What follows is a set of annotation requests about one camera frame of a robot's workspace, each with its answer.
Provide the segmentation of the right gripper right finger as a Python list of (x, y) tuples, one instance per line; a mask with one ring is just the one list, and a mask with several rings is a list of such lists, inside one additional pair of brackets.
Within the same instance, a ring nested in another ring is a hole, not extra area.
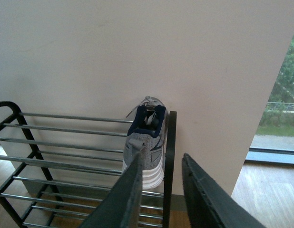
[(263, 228), (185, 153), (182, 159), (183, 189), (193, 228)]

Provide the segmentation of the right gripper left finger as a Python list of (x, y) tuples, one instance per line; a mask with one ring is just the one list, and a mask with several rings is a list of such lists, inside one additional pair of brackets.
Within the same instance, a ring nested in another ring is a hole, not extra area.
[(107, 197), (80, 227), (137, 228), (142, 197), (142, 168), (142, 152), (137, 152)]

